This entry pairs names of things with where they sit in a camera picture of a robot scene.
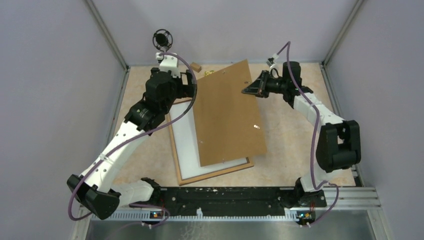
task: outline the wooden tabletop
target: wooden tabletop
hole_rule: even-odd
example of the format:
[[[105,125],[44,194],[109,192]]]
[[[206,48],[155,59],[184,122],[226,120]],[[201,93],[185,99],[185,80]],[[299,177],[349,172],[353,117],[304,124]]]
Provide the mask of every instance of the wooden tabletop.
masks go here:
[[[319,64],[300,65],[303,85],[311,88],[318,99],[332,109]],[[202,71],[196,73],[196,77],[201,78],[205,71],[217,71],[227,66],[229,64],[202,65]],[[142,98],[152,67],[157,65],[131,67],[115,131],[130,107]],[[249,64],[249,68],[254,80],[268,66]],[[268,153],[251,157],[254,167],[190,183],[187,187],[294,186],[296,179],[309,171],[313,126],[299,112],[293,110],[282,95],[271,93],[266,99],[257,98],[257,103],[264,124]],[[178,186],[170,132],[167,129],[155,132],[134,151],[114,184],[132,183],[143,177],[154,179],[164,187]],[[332,182],[339,186],[355,185],[350,169],[344,170]]]

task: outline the gray floor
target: gray floor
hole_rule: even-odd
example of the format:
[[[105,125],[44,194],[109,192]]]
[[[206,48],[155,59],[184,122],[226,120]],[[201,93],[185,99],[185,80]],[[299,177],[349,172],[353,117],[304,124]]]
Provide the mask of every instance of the gray floor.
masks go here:
[[[87,240],[373,240],[367,211],[333,211],[312,228],[294,222],[179,222],[149,230],[129,221],[91,221]]]

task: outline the black fan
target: black fan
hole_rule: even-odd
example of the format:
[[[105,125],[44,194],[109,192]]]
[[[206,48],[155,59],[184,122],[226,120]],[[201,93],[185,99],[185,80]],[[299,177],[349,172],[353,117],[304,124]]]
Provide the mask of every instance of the black fan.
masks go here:
[[[157,50],[166,52],[172,47],[173,37],[168,30],[159,29],[153,34],[152,41]]]

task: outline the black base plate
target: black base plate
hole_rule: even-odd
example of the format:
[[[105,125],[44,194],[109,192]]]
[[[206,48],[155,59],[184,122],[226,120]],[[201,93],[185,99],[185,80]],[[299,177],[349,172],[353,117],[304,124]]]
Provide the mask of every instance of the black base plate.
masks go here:
[[[196,216],[198,208],[208,217],[284,216],[282,201],[292,191],[287,187],[162,187],[154,199],[138,203],[163,206],[171,216]],[[316,208],[327,206],[321,196],[322,191],[314,199]]]

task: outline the white panel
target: white panel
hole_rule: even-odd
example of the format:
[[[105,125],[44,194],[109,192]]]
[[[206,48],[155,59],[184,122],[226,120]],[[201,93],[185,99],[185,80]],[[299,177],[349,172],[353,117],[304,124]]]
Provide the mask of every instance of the white panel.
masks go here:
[[[424,1],[366,1],[329,65],[342,117],[360,125],[361,170],[394,239],[421,239]]]
[[[177,118],[189,106],[189,102],[175,104],[169,111],[171,119]],[[200,166],[198,140],[196,136],[195,116],[193,109],[187,112],[180,120],[172,124],[175,148],[178,155],[181,178],[188,179],[203,174],[212,173],[222,169],[246,164],[246,158],[235,159],[208,166]]]
[[[69,239],[66,181],[106,143],[123,70],[82,0],[0,1],[0,239]]]
[[[154,63],[152,36],[161,28],[187,61],[265,62],[289,40],[292,60],[322,61],[356,0],[94,2],[131,66]]]

